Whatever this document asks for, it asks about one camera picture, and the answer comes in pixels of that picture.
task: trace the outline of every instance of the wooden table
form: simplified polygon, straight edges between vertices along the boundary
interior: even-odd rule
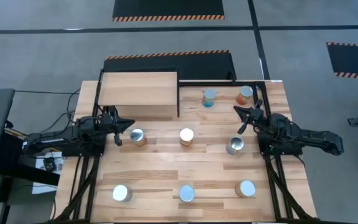
[[[96,84],[83,82],[77,118],[91,114]],[[266,86],[272,112],[291,118],[283,83],[266,81]],[[121,147],[114,144],[113,135],[108,136],[100,159],[91,222],[275,221],[266,168],[252,128],[242,135],[246,144],[244,152],[232,156],[225,150],[225,144],[241,126],[233,109],[239,87],[209,88],[218,93],[211,108],[201,104],[206,88],[181,87],[180,118],[162,121],[137,118],[121,135],[124,143]],[[148,145],[137,147],[131,143],[129,133],[135,128],[145,131]],[[179,132],[183,128],[191,128],[195,133],[189,148],[179,144]],[[282,160],[289,191],[306,212],[315,216],[303,164],[293,156],[283,156]],[[57,215],[68,205],[76,162],[75,157],[65,160],[56,194]],[[245,179],[256,186],[252,198],[238,198],[234,192],[234,186]],[[133,189],[130,202],[112,199],[112,190],[118,184]],[[196,197],[191,203],[178,198],[184,184],[195,188]],[[277,192],[285,216],[282,195],[278,189]],[[87,197],[86,192],[80,218],[84,217]]]

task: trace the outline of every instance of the tin can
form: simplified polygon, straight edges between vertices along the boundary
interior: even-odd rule
[[[191,146],[191,143],[193,143],[194,138],[194,132],[189,129],[185,128],[180,131],[180,144],[182,146]]]
[[[195,197],[194,188],[189,185],[183,185],[180,188],[179,197],[182,202],[191,202]]]
[[[132,198],[132,189],[124,185],[117,185],[112,190],[112,198],[118,202],[128,202]]]
[[[237,103],[240,105],[247,104],[248,100],[252,97],[254,91],[252,90],[251,86],[243,86],[240,89],[240,93],[237,96]]]
[[[238,183],[234,190],[240,198],[252,197],[256,193],[255,185],[250,180],[244,180]]]
[[[144,146],[147,143],[147,139],[141,129],[134,129],[131,132],[131,139],[135,145],[139,147]]]
[[[203,105],[205,107],[211,107],[212,105],[214,105],[215,98],[216,98],[215,90],[205,90],[204,97],[203,97]]]
[[[244,148],[244,141],[240,137],[233,137],[226,146],[227,153],[236,155]]]

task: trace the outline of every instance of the black panel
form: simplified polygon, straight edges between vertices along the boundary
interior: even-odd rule
[[[104,72],[178,70],[181,80],[226,80],[236,73],[230,53],[120,58],[104,61]]]
[[[358,45],[329,43],[327,46],[334,72],[358,74]]]
[[[113,17],[224,15],[221,0],[116,0]]]

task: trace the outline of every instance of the black platform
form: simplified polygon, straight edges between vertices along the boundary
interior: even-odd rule
[[[106,57],[104,72],[177,70],[180,80],[231,80],[236,78],[228,50],[176,52]]]
[[[358,78],[358,44],[328,42],[327,48],[337,77]]]
[[[116,0],[113,21],[224,19],[221,0]]]

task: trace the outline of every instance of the floor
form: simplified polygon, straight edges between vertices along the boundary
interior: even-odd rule
[[[223,21],[113,23],[111,0],[0,0],[0,30],[252,25],[247,1],[223,3]],[[343,138],[346,153],[339,157],[304,150],[318,216],[358,223],[358,128],[346,121],[358,116],[358,80],[335,77],[326,49],[326,42],[358,44],[358,29],[307,30],[358,25],[358,0],[256,0],[254,5],[260,26],[306,26],[260,31],[263,61],[271,79],[284,81],[294,122]],[[0,34],[0,88],[73,92],[83,80],[97,79],[108,55],[214,49],[232,52],[240,79],[263,79],[252,30]],[[67,99],[68,95],[16,93],[9,120],[22,132],[40,131],[64,112]],[[19,205],[12,206],[8,223],[44,222],[53,194],[34,197],[22,189],[11,193],[10,202]]]

